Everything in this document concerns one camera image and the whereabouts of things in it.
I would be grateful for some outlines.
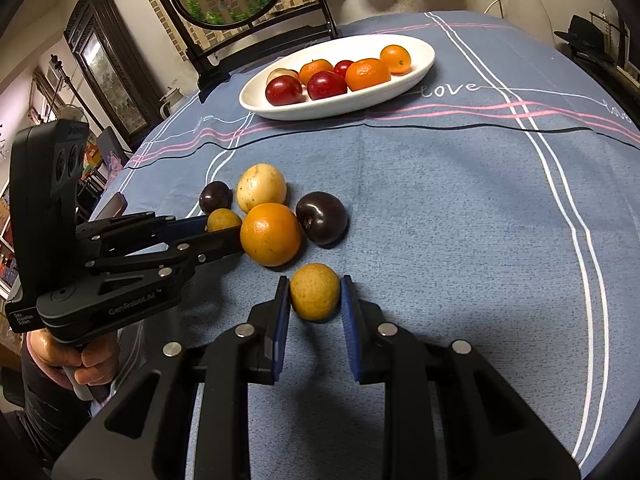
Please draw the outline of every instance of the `silver bolt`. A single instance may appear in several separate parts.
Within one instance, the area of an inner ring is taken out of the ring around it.
[[[249,337],[252,336],[254,332],[254,326],[248,323],[242,323],[242,325],[236,326],[236,335],[238,337]]]
[[[457,341],[454,341],[451,345],[451,348],[453,348],[453,351],[456,354],[466,355],[469,352],[471,352],[471,345],[467,341],[464,341],[463,339],[458,339]]]
[[[162,353],[167,357],[176,357],[180,352],[182,352],[182,345],[175,341],[162,347]]]
[[[383,336],[391,337],[398,333],[398,327],[393,323],[381,323],[378,325],[378,332],[380,332]]]

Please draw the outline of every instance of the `white plate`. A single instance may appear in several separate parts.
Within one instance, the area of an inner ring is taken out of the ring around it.
[[[264,95],[267,77],[276,68],[300,70],[304,64],[314,59],[326,59],[331,64],[336,64],[344,59],[357,61],[366,57],[379,57],[380,51],[390,44],[398,44],[409,51],[411,72],[401,76],[393,75],[391,81],[364,90],[349,90],[346,94],[318,101],[312,101],[304,89],[305,101],[294,105],[273,106]],[[406,92],[421,81],[435,59],[436,53],[429,43],[411,36],[367,34],[340,38],[310,46],[270,64],[244,85],[239,100],[246,110],[260,117],[280,121],[303,121],[346,114],[383,103]]]

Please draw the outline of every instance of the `black sleeve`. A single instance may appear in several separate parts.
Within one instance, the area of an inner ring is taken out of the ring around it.
[[[25,405],[8,422],[26,450],[42,467],[54,462],[89,421],[89,403],[49,379],[22,346]]]

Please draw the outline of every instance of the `finger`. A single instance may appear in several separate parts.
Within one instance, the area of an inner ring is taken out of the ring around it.
[[[86,368],[91,368],[97,364],[106,361],[118,347],[118,335],[116,332],[101,335],[99,338],[91,341],[84,350],[82,350],[82,364]]]
[[[76,368],[75,378],[78,384],[106,384],[111,382],[118,368],[118,356],[114,355],[93,367]]]
[[[65,346],[52,338],[46,329],[31,333],[31,348],[34,353],[49,366],[80,366],[80,352],[71,346]]]

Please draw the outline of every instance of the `table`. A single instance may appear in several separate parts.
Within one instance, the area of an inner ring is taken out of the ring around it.
[[[158,126],[97,209],[121,191],[128,213],[197,215],[207,182],[233,187],[258,162],[282,171],[292,206],[335,194],[346,240],[309,245],[286,274],[325,263],[417,335],[471,341],[586,475],[640,398],[638,129],[577,66],[496,18],[378,16],[342,31],[424,39],[436,63],[399,98],[310,123],[248,114],[238,94],[260,69],[237,73]],[[537,132],[576,126],[608,137]],[[200,267],[181,306],[126,330],[117,383],[167,341],[204,344],[243,321],[277,279],[245,256]],[[351,379],[340,319],[292,314],[281,383],[250,389],[252,478],[376,478],[382,417],[382,387]]]

